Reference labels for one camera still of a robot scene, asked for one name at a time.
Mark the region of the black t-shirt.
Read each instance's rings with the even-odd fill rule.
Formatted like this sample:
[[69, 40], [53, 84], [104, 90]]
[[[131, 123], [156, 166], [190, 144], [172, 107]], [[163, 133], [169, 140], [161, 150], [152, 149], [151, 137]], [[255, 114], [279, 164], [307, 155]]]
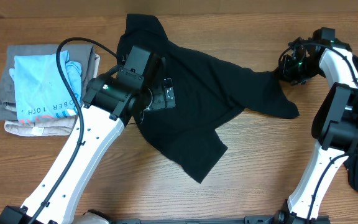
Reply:
[[136, 118], [154, 148], [202, 182], [226, 152], [216, 129], [246, 109], [293, 119], [298, 108], [289, 101], [272, 72], [254, 72], [169, 41], [155, 16], [128, 14], [126, 31], [117, 46], [127, 55], [135, 45], [166, 61], [157, 80], [173, 82], [175, 106], [151, 110]]

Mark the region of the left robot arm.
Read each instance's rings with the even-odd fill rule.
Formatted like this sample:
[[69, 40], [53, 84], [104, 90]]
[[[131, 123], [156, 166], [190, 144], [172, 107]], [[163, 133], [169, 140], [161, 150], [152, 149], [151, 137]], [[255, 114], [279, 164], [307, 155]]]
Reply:
[[96, 210], [77, 216], [78, 203], [129, 120], [175, 105], [172, 81], [159, 77], [165, 69], [164, 57], [135, 45], [122, 64], [91, 79], [80, 116], [50, 170], [20, 207], [4, 208], [0, 224], [112, 223]]

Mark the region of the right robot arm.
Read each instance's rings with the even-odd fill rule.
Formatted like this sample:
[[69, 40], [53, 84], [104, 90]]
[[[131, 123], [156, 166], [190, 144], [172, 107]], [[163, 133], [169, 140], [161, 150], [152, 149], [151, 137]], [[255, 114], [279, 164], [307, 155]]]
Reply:
[[274, 74], [291, 85], [316, 75], [325, 77], [330, 91], [314, 117], [313, 153], [302, 178], [281, 209], [271, 217], [246, 218], [247, 223], [329, 223], [319, 208], [336, 172], [358, 151], [358, 71], [349, 44], [322, 27], [309, 39], [288, 43]]

